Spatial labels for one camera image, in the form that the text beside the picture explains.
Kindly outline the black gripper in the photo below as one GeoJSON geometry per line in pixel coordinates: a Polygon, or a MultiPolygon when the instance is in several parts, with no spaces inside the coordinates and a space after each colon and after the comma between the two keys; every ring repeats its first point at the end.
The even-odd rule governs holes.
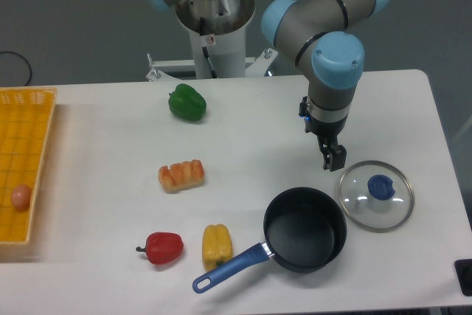
{"type": "Polygon", "coordinates": [[[299,104],[299,116],[305,122],[305,132],[318,136],[319,150],[323,155],[323,169],[340,170],[345,166],[347,150],[338,144],[338,135],[345,126],[348,107],[340,110],[325,110],[315,105],[309,96],[299,104]]]}

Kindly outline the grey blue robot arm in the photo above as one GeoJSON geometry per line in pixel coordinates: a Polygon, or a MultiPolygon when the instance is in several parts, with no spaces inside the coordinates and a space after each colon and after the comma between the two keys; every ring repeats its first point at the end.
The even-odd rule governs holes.
{"type": "MultiPolygon", "coordinates": [[[[255,0],[148,0],[159,11],[174,8],[188,32],[199,78],[242,77],[246,27],[255,0]]],[[[261,31],[271,47],[308,79],[299,106],[305,130],[318,138],[324,168],[343,168],[347,152],[337,137],[344,127],[364,70],[362,43],[347,33],[389,0],[275,0],[264,11],[261,31]]]]}

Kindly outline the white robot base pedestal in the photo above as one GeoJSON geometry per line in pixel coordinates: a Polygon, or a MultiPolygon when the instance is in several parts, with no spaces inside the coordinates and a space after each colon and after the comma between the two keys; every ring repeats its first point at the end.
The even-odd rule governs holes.
{"type": "Polygon", "coordinates": [[[189,35],[192,59],[148,58],[146,78],[156,81],[182,72],[198,79],[266,76],[278,51],[268,47],[257,57],[246,55],[246,28],[254,10],[255,0],[179,1],[176,16],[189,35]]]}

